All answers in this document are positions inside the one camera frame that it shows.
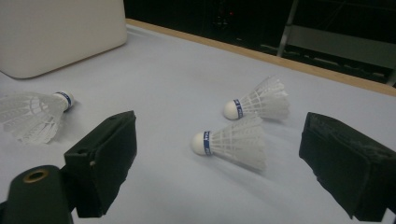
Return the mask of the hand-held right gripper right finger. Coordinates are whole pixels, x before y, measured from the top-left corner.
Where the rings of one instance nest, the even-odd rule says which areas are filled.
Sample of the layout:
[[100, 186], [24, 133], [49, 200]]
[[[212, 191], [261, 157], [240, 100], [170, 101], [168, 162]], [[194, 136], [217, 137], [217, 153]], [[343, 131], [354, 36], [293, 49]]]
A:
[[340, 120], [309, 112], [299, 156], [350, 217], [396, 215], [396, 152]]

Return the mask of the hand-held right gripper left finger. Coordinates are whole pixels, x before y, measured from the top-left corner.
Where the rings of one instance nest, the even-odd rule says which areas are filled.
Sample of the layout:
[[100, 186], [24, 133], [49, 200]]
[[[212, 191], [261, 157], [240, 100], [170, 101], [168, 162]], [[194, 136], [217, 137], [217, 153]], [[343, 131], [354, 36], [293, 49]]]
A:
[[135, 114], [105, 119], [64, 153], [69, 207], [79, 217], [101, 217], [117, 198], [137, 154]]

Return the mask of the white feather shuttlecock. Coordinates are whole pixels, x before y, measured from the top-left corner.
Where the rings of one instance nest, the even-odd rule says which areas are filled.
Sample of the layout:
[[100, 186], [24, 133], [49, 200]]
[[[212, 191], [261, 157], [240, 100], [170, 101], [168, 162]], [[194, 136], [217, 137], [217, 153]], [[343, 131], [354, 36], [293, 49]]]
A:
[[289, 106], [284, 84], [272, 76], [267, 77], [245, 96], [227, 102], [223, 115], [231, 120], [241, 119], [249, 114], [257, 114], [264, 119], [286, 119]]
[[256, 171], [265, 169], [262, 118], [246, 116], [216, 132], [197, 133], [191, 139], [193, 152], [221, 158]]
[[67, 91], [10, 94], [0, 98], [0, 124], [24, 144], [47, 144], [61, 127], [64, 112], [74, 102], [74, 96]]

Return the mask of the white plastic bin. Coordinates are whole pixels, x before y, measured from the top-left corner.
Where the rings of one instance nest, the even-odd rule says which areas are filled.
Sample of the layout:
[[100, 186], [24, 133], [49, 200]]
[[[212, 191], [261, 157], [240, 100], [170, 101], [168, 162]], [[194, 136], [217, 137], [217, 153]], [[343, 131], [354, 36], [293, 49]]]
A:
[[0, 72], [46, 74], [127, 40], [123, 0], [0, 0]]

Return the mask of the white table sheet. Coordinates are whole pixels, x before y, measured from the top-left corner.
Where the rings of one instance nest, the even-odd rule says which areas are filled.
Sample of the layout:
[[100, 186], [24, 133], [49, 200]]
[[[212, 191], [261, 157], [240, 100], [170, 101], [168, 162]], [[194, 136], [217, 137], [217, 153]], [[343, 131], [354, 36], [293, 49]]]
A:
[[[262, 173], [192, 152], [195, 134], [227, 125], [228, 101], [272, 75], [285, 85], [290, 115], [263, 125]], [[305, 117], [339, 119], [396, 150], [394, 96], [135, 26], [124, 46], [42, 77], [0, 73], [0, 96], [62, 90], [76, 102], [51, 143], [24, 145], [0, 129], [0, 202], [16, 175], [62, 166], [66, 150], [104, 119], [134, 111], [137, 155], [127, 180], [105, 216], [75, 224], [372, 224], [350, 218], [299, 157]]]

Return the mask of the white metal stand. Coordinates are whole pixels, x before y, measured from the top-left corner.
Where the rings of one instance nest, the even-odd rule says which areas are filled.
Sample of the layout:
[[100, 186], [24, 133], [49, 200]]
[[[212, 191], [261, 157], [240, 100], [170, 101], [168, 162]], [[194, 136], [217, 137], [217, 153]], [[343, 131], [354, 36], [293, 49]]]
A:
[[282, 57], [286, 46], [307, 49], [353, 62], [391, 69], [386, 84], [396, 85], [396, 44], [343, 35], [309, 28], [295, 23], [298, 6], [303, 0], [293, 0], [281, 37], [277, 56]]

